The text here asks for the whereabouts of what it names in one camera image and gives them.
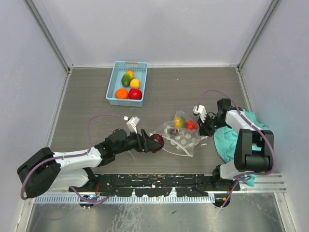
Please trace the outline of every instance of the gray wooden surface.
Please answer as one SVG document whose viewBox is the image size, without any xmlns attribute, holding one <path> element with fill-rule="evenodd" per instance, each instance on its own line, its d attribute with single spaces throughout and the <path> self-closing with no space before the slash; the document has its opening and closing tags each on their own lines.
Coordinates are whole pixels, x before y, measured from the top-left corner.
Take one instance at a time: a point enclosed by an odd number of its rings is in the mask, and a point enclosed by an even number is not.
<svg viewBox="0 0 309 232">
<path fill-rule="evenodd" d="M 192 115 L 192 109 L 207 89 L 219 89 L 245 107 L 239 79 L 234 68 L 149 68 L 142 108 L 112 106 L 105 98 L 112 69 L 74 69 L 70 77 L 51 149 L 67 152 L 89 147 L 86 132 L 89 118 L 98 114 L 138 116 L 138 129 L 151 133 L 166 121 L 173 120 L 177 110 Z M 209 93 L 201 104 L 216 112 L 217 101 L 223 96 Z M 93 144 L 102 142 L 114 129 L 128 131 L 125 121 L 104 116 L 91 126 Z M 193 157 L 180 157 L 165 151 L 138 153 L 131 151 L 116 156 L 107 166 L 95 168 L 96 173 L 205 173 L 223 161 L 219 157 L 213 138 L 202 140 L 194 149 Z"/>
</svg>

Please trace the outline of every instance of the clear plastic bag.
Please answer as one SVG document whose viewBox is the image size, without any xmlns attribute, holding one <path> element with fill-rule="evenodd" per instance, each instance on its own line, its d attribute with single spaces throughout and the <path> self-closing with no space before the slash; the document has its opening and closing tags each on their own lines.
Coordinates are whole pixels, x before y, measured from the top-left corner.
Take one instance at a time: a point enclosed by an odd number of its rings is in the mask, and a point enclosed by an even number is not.
<svg viewBox="0 0 309 232">
<path fill-rule="evenodd" d="M 164 139 L 163 149 L 178 156 L 193 156 L 194 147 L 201 141 L 199 126 L 183 111 L 177 111 L 173 121 L 165 122 L 153 134 Z"/>
</svg>

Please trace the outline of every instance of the basket handle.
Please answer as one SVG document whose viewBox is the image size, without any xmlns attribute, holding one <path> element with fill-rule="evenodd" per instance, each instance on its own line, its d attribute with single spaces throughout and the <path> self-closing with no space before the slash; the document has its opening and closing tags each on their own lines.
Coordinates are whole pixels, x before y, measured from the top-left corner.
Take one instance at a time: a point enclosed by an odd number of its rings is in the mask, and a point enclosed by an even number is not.
<svg viewBox="0 0 309 232">
<path fill-rule="evenodd" d="M 135 61 L 135 62 L 134 62 L 134 61 L 132 61 L 132 62 L 130 62 L 130 61 L 129 61 L 129 62 L 127 62 L 127 61 L 126 61 L 126 65 L 128 65 L 128 66 L 138 66 L 138 65 L 139 65 L 139 63 L 138 63 L 138 62 L 136 62 L 136 61 Z"/>
</svg>

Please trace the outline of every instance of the red fruit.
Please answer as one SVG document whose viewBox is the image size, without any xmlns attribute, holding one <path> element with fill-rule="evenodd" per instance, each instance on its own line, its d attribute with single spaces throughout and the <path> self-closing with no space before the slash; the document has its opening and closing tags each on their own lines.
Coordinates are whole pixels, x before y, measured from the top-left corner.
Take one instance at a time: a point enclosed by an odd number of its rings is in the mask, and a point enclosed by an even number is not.
<svg viewBox="0 0 309 232">
<path fill-rule="evenodd" d="M 153 134 L 152 136 L 150 136 L 150 138 L 152 138 L 153 140 L 155 140 L 156 142 L 158 142 L 158 143 L 161 144 L 161 147 L 160 147 L 160 148 L 158 148 L 158 149 L 156 149 L 156 150 L 153 150 L 153 151 L 151 151 L 151 152 L 152 152 L 152 153 L 155 153 L 155 152 L 161 150 L 162 147 L 164 146 L 164 139 L 162 138 L 162 136 L 159 135 L 159 134 Z"/>
<path fill-rule="evenodd" d="M 130 99 L 135 99 L 135 100 L 140 100 L 142 98 L 143 94 L 139 89 L 132 88 L 129 91 L 129 98 Z"/>
<path fill-rule="evenodd" d="M 190 120 L 190 119 L 187 119 L 186 121 L 186 125 L 185 127 L 188 129 L 188 130 L 196 130 L 198 128 L 198 125 L 196 122 Z"/>
</svg>

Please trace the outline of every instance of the teal cloth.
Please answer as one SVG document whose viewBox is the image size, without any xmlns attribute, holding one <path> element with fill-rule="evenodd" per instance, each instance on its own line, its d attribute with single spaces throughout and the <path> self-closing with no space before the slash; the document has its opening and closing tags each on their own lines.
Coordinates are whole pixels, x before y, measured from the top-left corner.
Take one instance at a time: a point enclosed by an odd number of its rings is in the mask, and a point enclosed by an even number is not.
<svg viewBox="0 0 309 232">
<path fill-rule="evenodd" d="M 262 128 L 263 130 L 268 130 L 268 127 L 264 126 L 263 123 L 259 123 L 256 120 L 255 112 L 247 112 L 244 110 L 244 113 L 246 117 L 256 126 Z M 221 127 L 215 132 L 213 138 L 219 156 L 223 159 L 225 163 L 230 162 L 234 158 L 238 138 L 236 132 L 229 127 Z M 252 150 L 258 151 L 261 150 L 261 148 L 257 146 L 252 146 Z M 256 175 L 250 175 L 250 176 L 251 179 L 246 181 L 246 183 L 250 186 L 254 186 L 254 180 L 256 178 Z"/>
</svg>

